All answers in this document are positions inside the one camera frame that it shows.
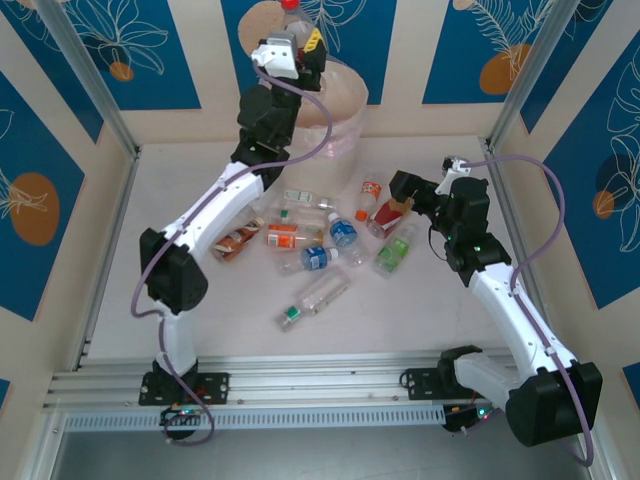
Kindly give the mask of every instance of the clear plastic bucket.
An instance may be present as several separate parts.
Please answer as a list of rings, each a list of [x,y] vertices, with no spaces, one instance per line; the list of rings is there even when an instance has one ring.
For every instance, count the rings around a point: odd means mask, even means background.
[[[355,168],[369,91],[354,70],[328,61],[323,73],[323,89],[315,95],[331,112],[331,140],[315,157],[285,168],[282,177],[287,188],[335,197],[345,189]],[[287,149],[291,158],[313,149],[326,131],[327,121],[322,112],[303,99],[293,140]]]

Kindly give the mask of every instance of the plastic bottle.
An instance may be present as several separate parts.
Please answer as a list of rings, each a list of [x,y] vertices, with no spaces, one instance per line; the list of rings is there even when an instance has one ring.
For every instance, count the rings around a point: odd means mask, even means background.
[[[331,198],[322,198],[321,195],[313,192],[285,190],[284,207],[313,207],[319,208],[320,210],[335,210],[336,201]]]
[[[381,173],[370,173],[362,183],[362,190],[358,196],[358,204],[356,210],[356,220],[364,222],[378,203],[382,185],[384,185],[384,175]]]
[[[267,245],[276,248],[308,248],[322,245],[324,234],[298,225],[271,224],[265,234]]]
[[[327,212],[317,208],[275,208],[271,210],[271,223],[301,225],[324,231],[327,228]]]
[[[301,318],[320,313],[350,286],[351,280],[339,267],[327,269],[298,295],[294,305],[278,316],[278,325],[289,331]]]
[[[304,48],[313,33],[313,20],[300,7],[300,0],[280,0],[284,17],[282,29],[296,36],[298,48]]]
[[[348,220],[340,218],[340,215],[335,212],[329,215],[329,222],[331,222],[329,233],[340,255],[345,257],[353,267],[362,265],[369,254],[358,238],[358,232],[353,225]]]
[[[311,247],[300,253],[291,252],[278,255],[278,271],[284,275],[293,275],[302,270],[322,270],[330,261],[338,258],[337,248]]]
[[[398,226],[402,217],[411,211],[412,206],[413,199],[411,197],[407,198],[404,203],[390,198],[367,220],[367,228],[371,235],[378,238],[387,238]]]
[[[398,269],[400,262],[406,257],[411,242],[418,233],[418,226],[414,223],[399,229],[378,252],[373,261],[373,269],[382,277],[389,278]]]
[[[230,262],[233,260],[264,225],[264,220],[260,217],[248,222],[246,225],[232,230],[212,247],[211,253],[221,262]]]

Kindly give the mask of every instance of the white table surface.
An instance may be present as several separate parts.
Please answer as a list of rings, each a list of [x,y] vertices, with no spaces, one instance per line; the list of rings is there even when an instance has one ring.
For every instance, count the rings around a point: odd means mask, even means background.
[[[235,147],[233,142],[144,147],[89,360],[150,359],[156,354],[156,319],[138,320],[129,314],[140,275],[139,236],[147,227],[161,230],[191,206],[218,177]],[[472,136],[362,139],[358,166],[339,197],[339,212],[353,217],[356,194],[367,172],[383,170],[391,178],[395,169],[403,169],[440,181],[442,160],[451,154],[471,161],[483,159],[480,143]],[[485,168],[475,169],[473,174],[489,179]],[[381,198],[385,195],[388,197],[388,189]],[[512,254],[491,186],[489,195],[490,231]],[[275,268],[277,254],[262,244],[262,237],[254,239],[247,251],[228,265],[207,256],[202,269],[209,279],[209,291],[193,310],[197,315],[198,355],[391,353],[468,343],[483,348],[505,347],[482,304],[429,249],[428,219],[412,213],[408,221],[416,222],[420,233],[390,280],[375,274],[369,264],[350,268],[338,259],[335,263],[351,277],[352,287],[324,312],[305,318],[286,334],[274,318],[293,303],[295,294],[317,272],[280,277]],[[370,252],[377,253],[383,241],[370,235],[364,225],[354,224]],[[434,234],[433,244],[443,252],[439,234]],[[143,294],[140,308],[151,305]]]

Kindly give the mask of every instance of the blue bottle label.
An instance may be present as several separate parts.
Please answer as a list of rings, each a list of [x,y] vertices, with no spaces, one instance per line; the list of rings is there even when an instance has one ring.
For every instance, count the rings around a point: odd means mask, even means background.
[[[340,220],[333,224],[330,233],[331,238],[333,238],[334,243],[337,245],[342,237],[356,233],[356,229],[346,220]]]
[[[307,248],[306,252],[309,255],[309,261],[311,262],[311,270],[321,270],[327,266],[327,263],[329,263],[327,252],[322,247]]]

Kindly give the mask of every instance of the red bottle top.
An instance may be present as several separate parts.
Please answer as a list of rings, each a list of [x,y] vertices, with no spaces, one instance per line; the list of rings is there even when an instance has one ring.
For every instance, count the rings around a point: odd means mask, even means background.
[[[300,0],[280,0],[280,3],[285,10],[295,10],[300,6]]]

